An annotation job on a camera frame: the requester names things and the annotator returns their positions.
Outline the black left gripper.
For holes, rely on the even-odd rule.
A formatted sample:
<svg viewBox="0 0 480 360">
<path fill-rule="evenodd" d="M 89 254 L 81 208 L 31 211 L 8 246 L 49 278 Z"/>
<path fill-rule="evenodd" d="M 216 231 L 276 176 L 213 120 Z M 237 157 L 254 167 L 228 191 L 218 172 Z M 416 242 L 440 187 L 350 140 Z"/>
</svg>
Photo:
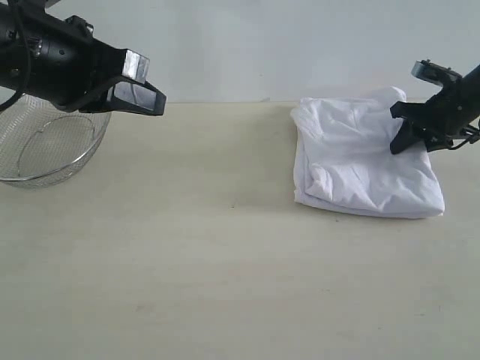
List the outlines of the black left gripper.
<svg viewBox="0 0 480 360">
<path fill-rule="evenodd" d="M 1 110 L 31 95 L 68 113 L 164 114 L 167 96 L 147 82 L 149 58 L 95 39 L 79 16 L 49 15 L 48 5 L 1 5 L 1 87 L 13 91 Z"/>
</svg>

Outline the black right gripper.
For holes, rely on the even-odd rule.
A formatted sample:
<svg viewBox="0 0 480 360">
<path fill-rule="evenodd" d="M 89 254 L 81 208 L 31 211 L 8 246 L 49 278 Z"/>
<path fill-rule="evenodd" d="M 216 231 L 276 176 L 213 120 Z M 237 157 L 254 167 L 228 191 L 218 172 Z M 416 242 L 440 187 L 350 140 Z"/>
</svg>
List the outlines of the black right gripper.
<svg viewBox="0 0 480 360">
<path fill-rule="evenodd" d="M 390 107 L 390 113 L 393 119 L 404 119 L 390 143 L 393 155 L 419 142 L 429 152 L 456 150 L 476 143 L 479 126 L 471 123 L 479 117 L 479 81 L 461 80 L 449 88 L 441 88 L 424 103 L 398 101 Z"/>
</svg>

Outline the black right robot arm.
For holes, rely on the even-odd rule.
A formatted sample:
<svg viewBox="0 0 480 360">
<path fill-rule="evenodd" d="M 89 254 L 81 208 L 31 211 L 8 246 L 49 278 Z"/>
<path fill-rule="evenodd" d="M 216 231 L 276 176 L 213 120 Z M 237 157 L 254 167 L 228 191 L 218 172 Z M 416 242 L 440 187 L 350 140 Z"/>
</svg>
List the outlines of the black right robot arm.
<svg viewBox="0 0 480 360">
<path fill-rule="evenodd" d="M 411 74 L 441 90 L 424 103 L 398 101 L 390 108 L 391 117 L 402 119 L 390 152 L 398 155 L 416 143 L 428 152 L 457 150 L 479 141 L 479 68 L 462 76 L 450 67 L 430 60 L 417 61 Z"/>
</svg>

